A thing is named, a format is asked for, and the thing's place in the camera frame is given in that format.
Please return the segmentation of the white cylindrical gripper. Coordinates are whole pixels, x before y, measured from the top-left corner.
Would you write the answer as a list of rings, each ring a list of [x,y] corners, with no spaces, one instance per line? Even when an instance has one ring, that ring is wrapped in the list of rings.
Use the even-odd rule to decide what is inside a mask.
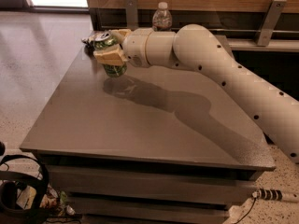
[[[134,67],[149,68],[146,45],[152,28],[113,29],[110,31],[119,44],[106,47],[102,50],[95,50],[93,56],[101,64],[123,66],[128,61]]]

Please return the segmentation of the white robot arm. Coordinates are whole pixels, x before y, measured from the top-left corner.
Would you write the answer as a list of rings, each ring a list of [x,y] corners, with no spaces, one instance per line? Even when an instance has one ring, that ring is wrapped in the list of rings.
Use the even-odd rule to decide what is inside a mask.
[[[189,24],[177,32],[117,29],[93,36],[96,61],[123,67],[162,66],[197,72],[216,82],[294,163],[299,163],[299,103],[250,72],[207,28]]]

